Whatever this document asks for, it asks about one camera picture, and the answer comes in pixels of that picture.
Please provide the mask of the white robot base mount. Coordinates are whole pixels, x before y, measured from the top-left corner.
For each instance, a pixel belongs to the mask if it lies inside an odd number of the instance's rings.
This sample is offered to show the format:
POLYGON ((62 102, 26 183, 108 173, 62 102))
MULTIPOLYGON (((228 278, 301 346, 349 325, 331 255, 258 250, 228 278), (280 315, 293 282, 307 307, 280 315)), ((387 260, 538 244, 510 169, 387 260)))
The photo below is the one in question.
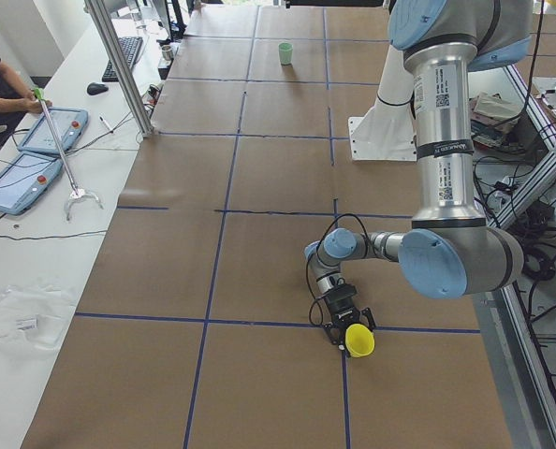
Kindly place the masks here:
POLYGON ((355 161, 416 160, 411 103, 413 76, 403 67, 403 53, 388 47, 376 99, 362 117, 348 119, 355 161))

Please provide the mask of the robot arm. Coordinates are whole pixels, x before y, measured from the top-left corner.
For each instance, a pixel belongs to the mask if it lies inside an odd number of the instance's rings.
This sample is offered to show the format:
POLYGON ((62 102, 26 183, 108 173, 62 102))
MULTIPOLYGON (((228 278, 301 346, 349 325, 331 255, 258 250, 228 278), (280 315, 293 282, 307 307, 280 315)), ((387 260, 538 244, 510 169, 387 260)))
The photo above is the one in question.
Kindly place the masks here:
POLYGON ((374 105, 349 125, 353 148, 382 160, 417 158, 420 206, 409 232, 329 227, 304 251, 315 276, 319 326, 346 355, 374 348, 375 322, 359 309, 341 264, 384 259, 425 297, 501 289, 523 265, 519 243, 476 208, 468 76, 512 65, 530 47, 529 1, 393 1, 388 57, 374 105))

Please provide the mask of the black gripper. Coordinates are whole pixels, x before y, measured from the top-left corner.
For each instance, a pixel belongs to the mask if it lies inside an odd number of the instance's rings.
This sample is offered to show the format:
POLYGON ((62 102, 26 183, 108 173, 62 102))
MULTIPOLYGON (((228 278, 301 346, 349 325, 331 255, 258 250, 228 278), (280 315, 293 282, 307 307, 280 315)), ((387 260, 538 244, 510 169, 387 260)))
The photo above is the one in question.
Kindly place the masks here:
MULTIPOLYGON (((344 330, 339 326, 350 326, 358 322, 358 308, 353 301, 353 296, 356 293, 357 289, 354 285, 343 283, 328 290, 323 295, 331 321, 331 323, 323 325, 323 330, 329 342, 338 349, 344 348, 344 330)), ((359 312, 359 323, 366 326, 370 331, 376 329, 373 313, 369 307, 359 312)))

